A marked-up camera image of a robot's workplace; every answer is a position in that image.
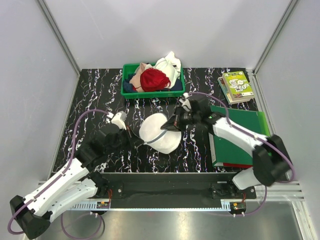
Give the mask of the white mesh laundry bag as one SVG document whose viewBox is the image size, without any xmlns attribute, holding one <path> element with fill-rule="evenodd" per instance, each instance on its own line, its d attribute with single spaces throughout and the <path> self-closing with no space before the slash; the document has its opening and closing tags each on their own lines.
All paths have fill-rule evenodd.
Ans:
<svg viewBox="0 0 320 240">
<path fill-rule="evenodd" d="M 139 137 L 145 145 L 162 154 L 170 154 L 179 146 L 182 133 L 180 131 L 169 131 L 161 129 L 168 120 L 162 112 L 148 116 L 140 126 Z"/>
</svg>

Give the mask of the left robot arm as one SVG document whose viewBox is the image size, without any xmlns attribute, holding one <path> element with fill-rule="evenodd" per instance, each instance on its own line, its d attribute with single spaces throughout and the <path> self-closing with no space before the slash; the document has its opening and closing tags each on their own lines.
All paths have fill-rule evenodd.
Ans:
<svg viewBox="0 0 320 240">
<path fill-rule="evenodd" d="M 55 175 L 25 197 L 16 195 L 9 204 L 13 220 L 30 240 L 42 235 L 50 224 L 75 204 L 92 197 L 109 197 L 109 181 L 96 172 L 108 155 L 133 150 L 143 140 L 130 127 L 109 124 L 83 143 Z"/>
</svg>

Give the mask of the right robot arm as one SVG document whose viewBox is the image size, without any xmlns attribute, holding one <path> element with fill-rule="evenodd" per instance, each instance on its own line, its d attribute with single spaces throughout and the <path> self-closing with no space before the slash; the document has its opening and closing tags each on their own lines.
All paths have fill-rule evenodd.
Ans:
<svg viewBox="0 0 320 240">
<path fill-rule="evenodd" d="M 266 136 L 249 130 L 229 117 L 229 113 L 212 111 L 206 99 L 180 99 L 174 114 L 160 128 L 183 132 L 188 125 L 201 124 L 208 132 L 238 146 L 252 157 L 252 167 L 237 173 L 227 185 L 228 195 L 239 198 L 245 189 L 257 185 L 272 186 L 293 164 L 282 139 L 278 135 Z"/>
</svg>

